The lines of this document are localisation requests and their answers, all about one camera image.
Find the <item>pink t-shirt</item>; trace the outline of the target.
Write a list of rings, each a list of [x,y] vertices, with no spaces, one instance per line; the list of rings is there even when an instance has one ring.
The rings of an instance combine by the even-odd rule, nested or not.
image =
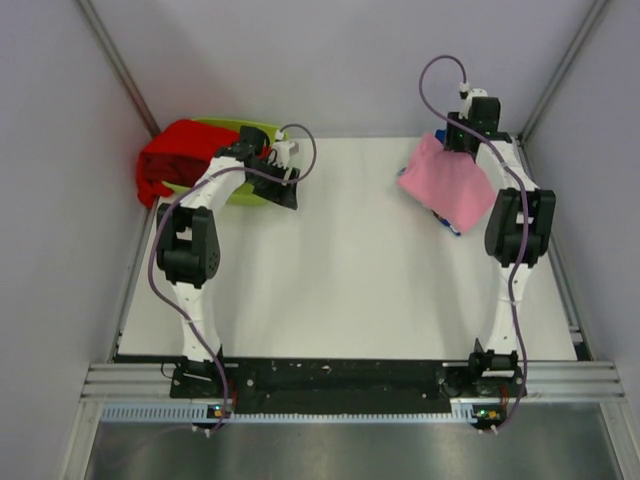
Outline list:
[[[446,150],[430,133],[419,140],[397,184],[460,234],[478,224],[496,199],[488,176],[473,158]]]

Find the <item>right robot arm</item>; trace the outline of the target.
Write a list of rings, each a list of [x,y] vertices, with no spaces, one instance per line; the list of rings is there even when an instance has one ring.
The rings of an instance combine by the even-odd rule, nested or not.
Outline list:
[[[529,177],[512,139],[499,130],[499,99],[482,89],[461,99],[461,109],[447,114],[445,148],[470,154],[496,191],[484,234],[485,252],[497,264],[496,299],[462,378],[474,393],[487,396],[523,383],[519,310],[531,272],[548,250],[556,196]]]

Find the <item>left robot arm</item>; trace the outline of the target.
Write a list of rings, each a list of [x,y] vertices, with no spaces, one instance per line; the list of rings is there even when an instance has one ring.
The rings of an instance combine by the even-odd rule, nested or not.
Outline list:
[[[152,281],[152,270],[148,271],[149,284],[181,317],[183,350],[175,380],[191,377],[194,387],[205,396],[220,394],[227,382],[220,364],[222,345],[212,300],[206,292],[221,261],[215,215],[246,184],[259,198],[297,209],[301,172],[291,160],[298,150],[297,142],[281,130],[270,138],[259,128],[243,126],[239,139],[214,153],[191,189],[174,203],[163,203],[157,209],[150,258],[164,273],[174,297],[159,291]]]

